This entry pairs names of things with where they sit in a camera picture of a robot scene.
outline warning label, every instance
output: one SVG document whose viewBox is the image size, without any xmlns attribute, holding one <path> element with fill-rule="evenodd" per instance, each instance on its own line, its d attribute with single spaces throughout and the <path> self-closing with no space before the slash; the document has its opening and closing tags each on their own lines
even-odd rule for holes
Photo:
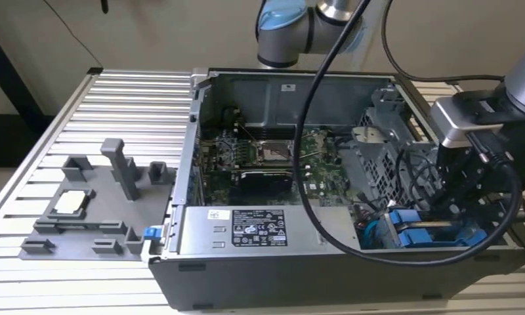
<svg viewBox="0 0 525 315">
<path fill-rule="evenodd" d="M 234 246 L 288 246 L 284 210 L 233 210 Z"/>
</svg>

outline blue latch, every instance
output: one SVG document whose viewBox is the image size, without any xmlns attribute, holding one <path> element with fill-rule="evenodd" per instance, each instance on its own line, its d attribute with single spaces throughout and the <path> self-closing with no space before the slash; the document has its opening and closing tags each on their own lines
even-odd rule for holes
<svg viewBox="0 0 525 315">
<path fill-rule="evenodd" d="M 144 239 L 150 241 L 161 240 L 161 228 L 145 228 Z"/>
</svg>

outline gray plastic peg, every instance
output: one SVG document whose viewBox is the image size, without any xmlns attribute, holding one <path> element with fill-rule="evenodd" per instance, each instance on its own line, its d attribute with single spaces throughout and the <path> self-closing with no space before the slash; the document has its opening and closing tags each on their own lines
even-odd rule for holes
<svg viewBox="0 0 525 315">
<path fill-rule="evenodd" d="M 121 139 L 108 138 L 102 142 L 101 154 L 110 160 L 113 174 L 121 183 L 124 195 L 128 200 L 140 198 L 138 188 L 133 182 L 133 170 L 130 169 L 122 154 L 124 142 Z"/>
</svg>

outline black cable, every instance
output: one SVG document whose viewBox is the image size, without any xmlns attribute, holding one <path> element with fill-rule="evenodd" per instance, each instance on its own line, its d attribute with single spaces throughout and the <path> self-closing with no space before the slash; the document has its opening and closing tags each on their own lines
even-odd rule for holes
<svg viewBox="0 0 525 315">
<path fill-rule="evenodd" d="M 450 82 L 450 81 L 469 81 L 469 80 L 502 81 L 504 80 L 504 77 L 500 75 L 460 75 L 460 76 L 453 76 L 453 77 L 417 77 L 417 76 L 409 74 L 406 71 L 404 71 L 402 68 L 398 66 L 398 64 L 394 61 L 392 50 L 389 49 L 389 45 L 386 43 L 386 17 L 389 15 L 389 10 L 392 8 L 392 4 L 393 4 L 393 0 L 388 0 L 386 6 L 385 6 L 385 11 L 384 11 L 384 16 L 381 18 L 381 43 L 384 46 L 386 58 L 389 59 L 389 62 L 392 63 L 392 66 L 400 75 L 402 75 L 406 79 L 409 79 L 412 81 L 418 81 L 418 82 Z"/>
<path fill-rule="evenodd" d="M 401 149 L 396 155 L 394 159 L 394 187 L 398 192 L 397 198 L 402 198 L 402 183 L 401 183 L 401 162 L 404 157 L 405 149 Z"/>
<path fill-rule="evenodd" d="M 66 30 L 69 31 L 72 37 L 74 38 L 74 40 L 80 43 L 81 47 L 84 47 L 84 49 L 88 51 L 89 55 L 93 57 L 93 59 L 96 59 L 96 62 L 98 63 L 98 66 L 102 67 L 101 62 L 98 61 L 96 55 L 90 52 L 88 46 L 84 45 L 84 43 L 81 42 L 81 40 L 77 38 L 76 34 L 73 33 L 73 31 L 70 30 L 70 27 L 68 26 L 66 22 L 64 21 L 62 17 L 60 16 L 58 12 L 54 10 L 54 8 L 52 7 L 52 5 L 49 4 L 49 1 L 42 0 L 42 2 L 46 4 L 46 6 L 50 8 L 50 10 L 53 11 L 53 13 L 56 14 L 56 16 L 58 17 L 58 20 L 61 21 L 61 23 L 64 24 L 64 26 L 66 27 Z"/>
<path fill-rule="evenodd" d="M 405 153 L 405 155 L 402 157 L 402 161 L 404 161 L 404 164 L 406 166 L 406 172 L 408 172 L 409 178 L 410 178 L 410 186 L 416 187 L 421 199 L 422 200 L 428 200 L 428 193 L 425 192 L 424 188 L 418 186 L 418 182 L 417 182 L 418 176 L 414 175 L 414 170 L 413 170 L 413 167 L 412 167 L 410 153 L 409 152 Z"/>
<path fill-rule="evenodd" d="M 433 163 L 429 163 L 429 164 L 424 165 L 422 167 L 420 167 L 417 174 L 412 177 L 410 186 L 409 186 L 409 195 L 410 195 L 412 201 L 414 202 L 414 205 L 418 205 L 418 199 L 412 191 L 414 188 L 417 189 L 417 192 L 418 192 L 418 195 L 420 195 L 422 201 L 428 201 L 428 198 L 425 198 L 422 195 L 422 193 L 425 194 L 426 192 L 424 190 L 420 190 L 420 187 L 417 186 L 418 185 L 417 179 L 420 178 L 422 173 L 426 171 L 426 169 L 430 169 L 430 168 L 436 168 L 436 165 Z"/>
<path fill-rule="evenodd" d="M 362 0 L 360 2 L 358 7 L 356 8 L 352 17 L 340 33 L 338 39 L 334 42 L 334 45 L 328 53 L 322 64 L 314 74 L 314 79 L 309 88 L 309 92 L 306 94 L 306 98 L 302 104 L 302 108 L 300 110 L 300 115 L 297 118 L 296 123 L 296 133 L 294 133 L 294 144 L 293 144 L 293 175 L 294 175 L 294 182 L 297 186 L 297 191 L 300 193 L 300 199 L 302 201 L 305 213 L 312 221 L 313 227 L 324 237 L 324 239 L 338 248 L 344 253 L 350 254 L 361 259 L 365 259 L 370 262 L 384 263 L 393 266 L 406 266 L 406 267 L 420 267 L 420 266 L 445 266 L 448 264 L 457 263 L 470 257 L 476 256 L 481 251 L 484 251 L 490 244 L 501 238 L 505 234 L 509 224 L 513 222 L 518 206 L 521 205 L 522 195 L 521 195 L 521 181 L 510 163 L 500 163 L 497 166 L 497 170 L 504 172 L 508 179 L 509 179 L 509 188 L 510 188 L 510 201 L 508 204 L 506 214 L 504 215 L 502 221 L 492 233 L 486 236 L 484 240 L 481 240 L 474 246 L 469 247 L 466 250 L 461 251 L 457 255 L 437 259 L 434 261 L 393 261 L 390 259 L 384 259 L 380 257 L 370 256 L 361 251 L 353 249 L 352 247 L 346 246 L 341 241 L 338 241 L 333 235 L 326 231 L 322 227 L 321 222 L 314 215 L 312 205 L 309 204 L 309 200 L 306 198 L 306 193 L 302 185 L 302 174 L 300 172 L 300 148 L 301 148 L 301 140 L 302 140 L 302 133 L 304 133 L 304 125 L 305 125 L 305 117 L 306 113 L 309 112 L 309 106 L 312 104 L 314 92 L 317 91 L 318 84 L 325 76 L 325 72 L 333 62 L 333 59 L 338 53 L 338 50 L 348 38 L 348 35 L 352 32 L 352 29 L 358 22 L 361 14 L 364 13 L 365 8 L 368 7 L 370 0 Z"/>
<path fill-rule="evenodd" d="M 254 24 L 254 38 L 256 42 L 258 42 L 258 23 L 261 21 L 261 14 L 262 14 L 262 9 L 264 5 L 266 4 L 266 0 L 261 1 L 261 7 L 258 8 L 258 13 L 256 14 L 256 24 Z"/>
</svg>

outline motherboard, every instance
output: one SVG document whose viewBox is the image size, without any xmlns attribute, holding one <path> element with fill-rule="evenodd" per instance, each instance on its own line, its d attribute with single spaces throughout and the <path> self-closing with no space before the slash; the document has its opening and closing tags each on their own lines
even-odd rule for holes
<svg viewBox="0 0 525 315">
<path fill-rule="evenodd" d="M 292 178 L 292 140 L 258 140 L 244 129 L 201 141 L 205 205 L 298 205 Z M 350 205 L 353 191 L 336 138 L 326 129 L 308 129 L 301 153 L 304 188 L 313 204 Z"/>
</svg>

